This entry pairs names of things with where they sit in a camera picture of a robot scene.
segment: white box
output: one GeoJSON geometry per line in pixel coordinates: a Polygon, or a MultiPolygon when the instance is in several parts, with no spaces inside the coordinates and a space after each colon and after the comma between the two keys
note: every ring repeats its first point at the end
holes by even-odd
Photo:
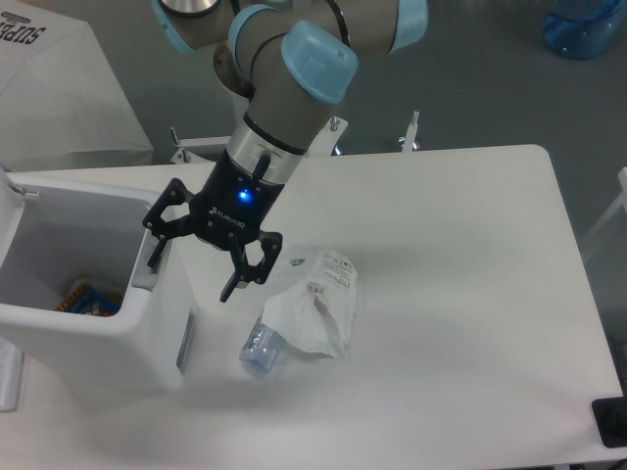
{"type": "Polygon", "coordinates": [[[141,220],[158,196],[0,174],[0,336],[64,376],[178,387],[197,306],[176,246],[155,270],[146,265],[156,240],[141,220]],[[78,278],[120,286],[120,311],[55,311],[78,278]]]}

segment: blue joint cap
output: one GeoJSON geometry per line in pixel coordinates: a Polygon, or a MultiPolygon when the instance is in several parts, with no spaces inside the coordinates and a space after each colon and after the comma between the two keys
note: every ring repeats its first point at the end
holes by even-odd
{"type": "Polygon", "coordinates": [[[429,23],[426,0],[399,0],[399,20],[390,52],[418,42],[429,23]]]}
{"type": "Polygon", "coordinates": [[[189,47],[189,45],[183,41],[183,38],[180,37],[178,32],[176,32],[176,29],[174,29],[174,26],[172,26],[172,23],[169,22],[168,16],[160,5],[159,0],[152,0],[151,3],[153,5],[155,15],[157,16],[157,20],[159,20],[159,23],[166,34],[166,38],[174,50],[179,54],[189,54],[190,52],[194,52],[194,49],[189,47]]]}
{"type": "Polygon", "coordinates": [[[344,99],[360,63],[350,47],[309,22],[292,27],[283,38],[281,55],[305,91],[332,105],[344,99]]]}
{"type": "Polygon", "coordinates": [[[230,28],[228,29],[228,48],[231,50],[231,54],[233,55],[233,59],[235,61],[235,65],[241,71],[242,68],[237,62],[237,38],[239,37],[239,31],[242,30],[244,24],[255,14],[261,12],[263,10],[273,10],[273,12],[277,12],[275,8],[269,7],[268,5],[252,5],[250,7],[245,8],[241,12],[237,14],[233,23],[231,23],[230,28]]]}

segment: colorful object in bin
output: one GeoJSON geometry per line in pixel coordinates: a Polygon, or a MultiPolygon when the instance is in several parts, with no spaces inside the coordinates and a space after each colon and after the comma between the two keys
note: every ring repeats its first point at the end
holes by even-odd
{"type": "Polygon", "coordinates": [[[612,42],[627,14],[627,0],[558,0],[545,19],[543,37],[558,55],[591,59],[612,42]]]}
{"type": "Polygon", "coordinates": [[[107,317],[118,313],[120,307],[90,285],[83,284],[57,307],[57,311],[107,317]]]}
{"type": "Polygon", "coordinates": [[[251,371],[267,374],[272,370],[283,346],[285,338],[265,326],[259,317],[240,351],[239,360],[251,371]]]}

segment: white table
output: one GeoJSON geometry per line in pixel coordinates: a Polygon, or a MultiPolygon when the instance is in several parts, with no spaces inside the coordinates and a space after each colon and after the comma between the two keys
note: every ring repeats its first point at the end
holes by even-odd
{"type": "MultiPolygon", "coordinates": [[[[193,191],[211,164],[47,173],[193,191]]],[[[229,255],[180,240],[202,316],[184,387],[145,395],[27,363],[3,468],[463,470],[615,459],[590,403],[620,395],[568,217],[538,147],[303,161],[265,222],[347,254],[350,358],[237,358],[266,287],[218,294],[229,255]]]]}

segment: plastic bottle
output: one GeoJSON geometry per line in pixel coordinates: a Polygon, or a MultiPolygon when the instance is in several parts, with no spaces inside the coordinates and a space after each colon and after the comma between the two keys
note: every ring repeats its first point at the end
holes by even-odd
{"type": "Polygon", "coordinates": [[[246,344],[242,347],[239,360],[257,371],[269,373],[283,346],[285,338],[265,326],[259,317],[246,344]]]}
{"type": "Polygon", "coordinates": [[[604,52],[627,13],[627,0],[557,0],[543,37],[558,55],[590,59],[604,52]]]}

